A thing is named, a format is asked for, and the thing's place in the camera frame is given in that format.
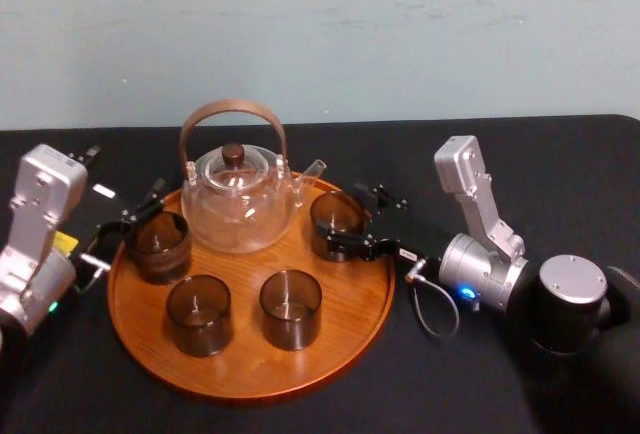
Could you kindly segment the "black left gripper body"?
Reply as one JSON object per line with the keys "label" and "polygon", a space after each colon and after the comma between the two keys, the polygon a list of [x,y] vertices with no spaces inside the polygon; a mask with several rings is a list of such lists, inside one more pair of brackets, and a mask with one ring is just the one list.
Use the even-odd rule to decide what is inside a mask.
{"label": "black left gripper body", "polygon": [[92,241],[101,225],[121,221],[127,208],[115,185],[101,178],[89,177],[77,207],[54,235],[54,247],[65,256],[75,270],[75,285],[89,285],[98,267],[82,259],[83,254],[110,265],[114,257],[94,257]]}

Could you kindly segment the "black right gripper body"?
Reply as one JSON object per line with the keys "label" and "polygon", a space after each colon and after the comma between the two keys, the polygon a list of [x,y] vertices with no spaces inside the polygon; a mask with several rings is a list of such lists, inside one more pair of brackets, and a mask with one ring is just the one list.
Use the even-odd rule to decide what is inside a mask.
{"label": "black right gripper body", "polygon": [[443,256],[443,230],[418,218],[406,204],[387,203],[371,222],[373,258],[392,256],[407,265],[424,259],[419,271],[437,277]]}

